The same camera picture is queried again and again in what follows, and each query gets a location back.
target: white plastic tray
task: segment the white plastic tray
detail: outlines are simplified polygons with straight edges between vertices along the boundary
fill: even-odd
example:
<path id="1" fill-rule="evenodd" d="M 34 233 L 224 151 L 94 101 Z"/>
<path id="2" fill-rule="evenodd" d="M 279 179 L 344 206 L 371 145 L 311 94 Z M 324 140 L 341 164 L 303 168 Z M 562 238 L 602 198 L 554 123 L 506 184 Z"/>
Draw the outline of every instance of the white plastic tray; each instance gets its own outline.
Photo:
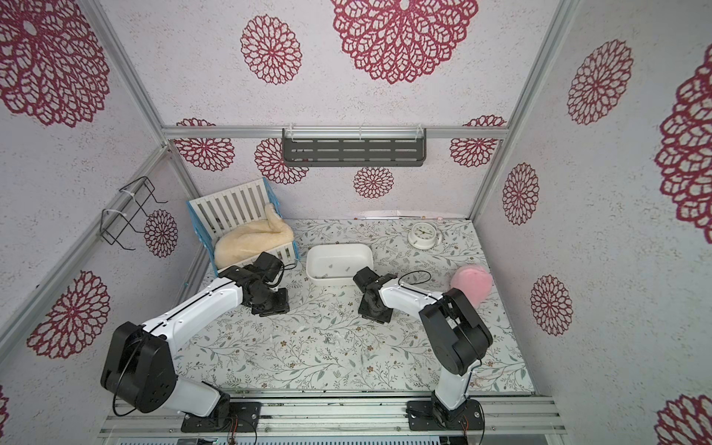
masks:
<path id="1" fill-rule="evenodd" d="M 353 276 L 373 269 L 373 252 L 365 244 L 323 244 L 307 252 L 307 277 L 317 286 L 356 286 Z"/>

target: black cable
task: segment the black cable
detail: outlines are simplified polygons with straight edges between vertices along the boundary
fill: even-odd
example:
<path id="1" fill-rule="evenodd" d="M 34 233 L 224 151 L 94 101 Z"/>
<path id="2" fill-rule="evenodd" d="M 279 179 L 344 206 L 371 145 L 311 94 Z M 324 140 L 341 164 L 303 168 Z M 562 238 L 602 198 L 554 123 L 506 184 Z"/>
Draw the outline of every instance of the black cable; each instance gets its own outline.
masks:
<path id="1" fill-rule="evenodd" d="M 252 431 L 255 432 L 255 444 L 254 444 L 254 445 L 257 445 L 257 428 L 255 428 L 255 427 L 253 426 L 253 424 L 251 424 L 250 422 L 246 421 L 245 419 L 241 419 L 241 418 L 239 418 L 239 417 L 237 417 L 237 419 L 238 419 L 238 420 L 241 420 L 242 422 L 244 422 L 244 423 L 246 423 L 246 424 L 248 424 L 248 425 L 250 426 L 250 428 L 252 428 Z"/>
<path id="2" fill-rule="evenodd" d="M 279 286 L 279 283 L 282 282 L 282 277 L 284 277 L 284 271 L 291 271 L 292 269 L 296 268 L 297 263 L 292 263 L 289 266 L 292 266 L 292 267 L 288 267 L 288 266 L 285 266 L 284 264 L 282 264 L 282 267 L 279 268 L 280 275 L 279 275 L 279 279 L 277 280 L 277 282 L 274 284 L 270 284 L 270 283 L 265 283 L 265 284 L 271 288 L 276 288 L 277 286 Z"/>
<path id="3" fill-rule="evenodd" d="M 423 280 L 423 281 L 418 281 L 417 283 L 406 283 L 406 284 L 409 284 L 409 285 L 411 285 L 411 286 L 415 286 L 416 284 L 427 283 L 428 281 L 430 281 L 430 280 L 433 278 L 433 275 L 430 274 L 430 272 L 428 272 L 428 271 L 412 271 L 412 272 L 406 273 L 406 274 L 403 275 L 401 278 L 398 278 L 398 286 L 402 286 L 401 281 L 403 280 L 403 278 L 407 277 L 407 276 L 410 275 L 411 273 L 417 273 L 417 272 L 425 272 L 425 273 L 427 273 L 427 274 L 428 274 L 428 279 L 427 279 L 427 280 Z M 435 297 L 433 297 L 433 296 L 431 296 L 431 295 L 428 295 L 428 294 L 422 293 L 422 292 L 418 292 L 418 291 L 415 290 L 415 289 L 408 289 L 408 290 L 412 290 L 413 292 L 417 292 L 417 293 L 419 293 L 419 294 L 421 294 L 421 295 L 425 295 L 426 297 L 430 298 L 431 300 L 435 300 L 435 301 L 438 300 L 437 298 L 435 298 Z"/>
<path id="4" fill-rule="evenodd" d="M 427 280 L 424 280 L 424 281 L 418 281 L 417 283 L 406 283 L 406 284 L 410 284 L 410 285 L 412 285 L 412 286 L 415 286 L 416 284 L 427 283 L 428 281 L 430 281 L 430 280 L 433 278 L 433 275 L 430 274 L 430 272 L 428 272 L 428 271 L 412 271 L 412 272 L 406 273 L 406 274 L 403 275 L 401 278 L 399 278 L 399 280 L 398 280 L 398 286 L 401 285 L 401 281 L 403 281 L 403 278 L 407 277 L 408 275 L 411 275 L 411 274 L 413 274 L 413 273 L 418 273 L 418 272 L 425 272 L 425 273 L 427 273 L 427 274 L 428 274 L 428 279 L 427 279 Z"/>
<path id="5" fill-rule="evenodd" d="M 228 284 L 235 284 L 235 282 L 234 282 L 234 281 L 229 281 L 228 283 L 225 283 L 225 284 L 223 284 L 223 285 L 220 285 L 220 286 L 216 287 L 215 289 L 208 290 L 206 293 L 204 293 L 203 295 L 201 295 L 199 298 L 196 298 L 195 300 L 191 301 L 189 305 L 186 305 L 184 308 L 180 308 L 180 310 L 179 310 L 178 312 L 176 312 L 175 314 L 172 314 L 170 317 L 166 318 L 166 321 L 168 321 L 168 320 L 170 320 L 171 318 L 175 317 L 176 315 L 180 314 L 181 312 L 183 312 L 183 311 L 186 310 L 187 308 L 193 306 L 195 303 L 198 303 L 200 300 L 202 300 L 203 298 L 205 298 L 205 297 L 207 297 L 208 295 L 210 295 L 210 293 L 215 292 L 216 290 L 218 290 L 218 289 L 220 289 L 220 288 L 222 288 L 222 287 L 224 287 L 224 286 L 227 286 Z"/>
<path id="6" fill-rule="evenodd" d="M 156 329 L 158 329 L 158 327 L 161 326 L 161 325 L 162 325 L 162 323 L 159 324 L 158 326 L 154 326 L 150 331 L 148 331 L 148 333 L 149 333 L 149 334 L 152 333 L 153 331 L 155 331 Z M 124 365 L 124 369 L 121 371 L 121 375 L 119 376 L 119 381 L 116 382 L 116 390 L 114 391 L 114 397 L 112 398 L 112 401 L 111 401 L 111 410 L 114 411 L 114 415 L 115 415 L 116 417 L 126 417 L 127 415 L 129 415 L 129 414 L 133 413 L 134 411 L 136 411 L 136 408 L 134 408 L 134 409 L 132 409 L 132 410 L 129 411 L 129 412 L 125 412 L 124 414 L 119 414 L 118 412 L 116 412 L 116 396 L 117 396 L 117 394 L 119 393 L 119 386 L 121 385 L 121 380 L 124 378 L 124 374 L 126 373 L 126 370 L 128 369 L 129 364 L 131 363 L 131 360 L 133 360 L 133 357 L 136 356 L 136 352 L 138 352 L 138 351 L 143 347 L 144 343 L 146 343 L 146 339 L 147 339 L 147 338 L 148 338 L 148 336 L 147 336 L 147 335 L 144 335 L 144 336 L 141 338 L 141 340 L 138 342 L 138 345 L 136 345 L 136 347 L 134 348 L 133 352 L 131 352 L 131 355 L 129 356 L 129 359 L 126 360 L 126 365 Z"/>

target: pink sponge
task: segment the pink sponge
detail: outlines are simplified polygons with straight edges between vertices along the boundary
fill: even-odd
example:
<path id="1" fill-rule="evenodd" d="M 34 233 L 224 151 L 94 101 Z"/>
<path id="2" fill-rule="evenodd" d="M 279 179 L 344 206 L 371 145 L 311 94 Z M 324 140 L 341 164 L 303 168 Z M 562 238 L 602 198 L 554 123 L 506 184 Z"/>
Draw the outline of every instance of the pink sponge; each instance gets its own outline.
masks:
<path id="1" fill-rule="evenodd" d="M 455 272 L 450 286 L 462 290 L 472 307 L 476 308 L 489 296 L 492 282 L 492 275 L 484 267 L 468 264 Z"/>

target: black wire rack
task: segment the black wire rack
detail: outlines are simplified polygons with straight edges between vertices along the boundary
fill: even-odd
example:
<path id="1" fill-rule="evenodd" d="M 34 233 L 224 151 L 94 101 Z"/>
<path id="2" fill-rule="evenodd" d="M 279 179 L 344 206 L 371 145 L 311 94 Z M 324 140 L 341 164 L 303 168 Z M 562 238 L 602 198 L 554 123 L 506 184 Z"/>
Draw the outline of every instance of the black wire rack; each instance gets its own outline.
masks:
<path id="1" fill-rule="evenodd" d="M 140 182 L 140 184 L 138 184 L 136 186 L 136 191 L 131 192 L 131 188 L 133 188 L 139 182 Z M 148 194 L 141 202 L 139 202 L 138 199 L 136 199 L 136 195 L 138 195 L 142 189 L 146 189 L 148 191 Z M 148 179 L 147 176 L 141 176 L 140 178 L 136 179 L 135 181 L 131 181 L 128 184 L 126 184 L 125 186 L 121 187 L 119 189 L 119 192 L 128 193 L 131 196 L 131 199 L 126 201 L 126 203 L 124 205 L 122 205 L 120 209 L 103 209 L 101 211 L 101 224 L 100 224 L 100 228 L 99 228 L 99 234 L 101 235 L 101 237 L 104 238 L 104 240 L 106 242 L 108 242 L 111 246 L 113 246 L 114 244 L 118 244 L 122 249 L 124 249 L 126 251 L 136 250 L 135 248 L 126 247 L 123 244 L 121 244 L 121 241 L 119 241 L 119 237 L 121 236 L 121 234 L 124 233 L 124 230 L 126 230 L 127 227 L 130 227 L 137 234 L 145 233 L 143 230 L 137 230 L 133 226 L 133 224 L 131 224 L 131 221 L 133 221 L 133 219 L 136 217 L 136 215 L 139 214 L 139 212 L 143 212 L 143 214 L 146 217 L 148 217 L 148 213 L 146 213 L 146 210 L 144 209 L 144 205 L 146 204 L 146 202 L 149 199 L 153 198 L 153 201 L 156 204 L 165 204 L 168 202 L 168 201 L 159 201 L 158 199 L 156 199 L 156 196 L 153 194 L 155 189 L 156 189 L 156 187 L 153 185 L 151 180 Z M 131 203 L 135 203 L 138 206 L 138 208 L 133 213 L 133 215 L 131 215 L 130 218 L 127 218 L 127 214 L 124 212 L 124 210 L 126 210 L 126 208 Z M 109 228 L 112 226 L 112 224 L 114 224 L 114 222 L 116 221 L 117 218 L 121 218 L 124 221 L 126 221 L 126 225 L 123 226 L 123 228 L 119 231 L 119 233 L 117 235 L 113 235 L 111 232 L 109 232 Z"/>

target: red wire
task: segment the red wire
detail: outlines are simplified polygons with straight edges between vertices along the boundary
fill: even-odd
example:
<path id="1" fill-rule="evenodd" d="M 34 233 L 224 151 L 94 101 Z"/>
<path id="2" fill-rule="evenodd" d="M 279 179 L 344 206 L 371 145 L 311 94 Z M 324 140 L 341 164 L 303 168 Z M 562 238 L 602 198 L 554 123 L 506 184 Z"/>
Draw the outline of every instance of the red wire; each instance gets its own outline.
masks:
<path id="1" fill-rule="evenodd" d="M 235 427 L 232 430 L 232 433 L 230 434 L 230 439 L 233 439 L 231 442 L 234 444 L 235 443 L 235 433 L 237 432 L 237 424 L 238 424 L 238 419 L 237 416 L 235 416 Z"/>

